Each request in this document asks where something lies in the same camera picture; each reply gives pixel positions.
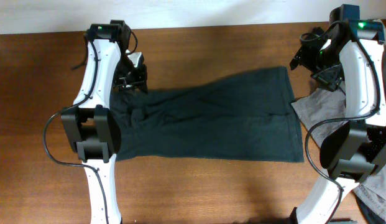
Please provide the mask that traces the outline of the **black Nike t-shirt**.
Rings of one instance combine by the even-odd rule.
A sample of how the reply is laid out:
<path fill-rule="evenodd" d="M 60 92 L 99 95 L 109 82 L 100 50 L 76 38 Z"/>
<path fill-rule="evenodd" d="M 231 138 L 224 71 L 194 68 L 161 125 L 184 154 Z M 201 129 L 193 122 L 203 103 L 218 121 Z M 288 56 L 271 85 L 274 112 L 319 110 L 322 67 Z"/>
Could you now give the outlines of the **black Nike t-shirt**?
<path fill-rule="evenodd" d="M 303 162 L 300 120 L 285 67 L 185 89 L 117 92 L 118 160 L 138 156 Z"/>

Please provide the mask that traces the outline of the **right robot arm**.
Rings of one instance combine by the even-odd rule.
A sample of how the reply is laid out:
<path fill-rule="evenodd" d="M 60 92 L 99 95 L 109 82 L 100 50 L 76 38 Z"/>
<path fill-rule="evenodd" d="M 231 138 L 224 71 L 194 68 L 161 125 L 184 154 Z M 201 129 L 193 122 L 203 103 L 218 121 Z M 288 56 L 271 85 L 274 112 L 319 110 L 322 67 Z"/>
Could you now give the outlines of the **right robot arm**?
<path fill-rule="evenodd" d="M 346 112 L 340 127 L 321 144 L 319 177 L 289 223 L 330 223 L 343 198 L 386 165 L 386 97 L 382 76 L 383 24 L 362 20 L 356 5 L 329 15 L 327 30 L 300 36 L 290 68 L 304 66 L 329 91 L 345 85 Z"/>

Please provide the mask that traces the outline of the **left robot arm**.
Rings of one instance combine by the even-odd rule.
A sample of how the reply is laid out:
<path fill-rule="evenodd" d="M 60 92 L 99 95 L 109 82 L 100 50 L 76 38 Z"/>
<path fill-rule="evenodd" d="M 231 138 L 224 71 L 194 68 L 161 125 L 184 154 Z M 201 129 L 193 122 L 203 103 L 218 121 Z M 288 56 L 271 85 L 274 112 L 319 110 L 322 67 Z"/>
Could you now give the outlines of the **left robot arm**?
<path fill-rule="evenodd" d="M 85 73 L 73 104 L 60 114 L 71 149 L 88 180 L 92 223 L 122 223 L 115 184 L 121 130 L 110 110 L 115 90 L 147 91 L 144 56 L 129 42 L 136 35 L 124 22 L 91 24 L 84 34 Z"/>

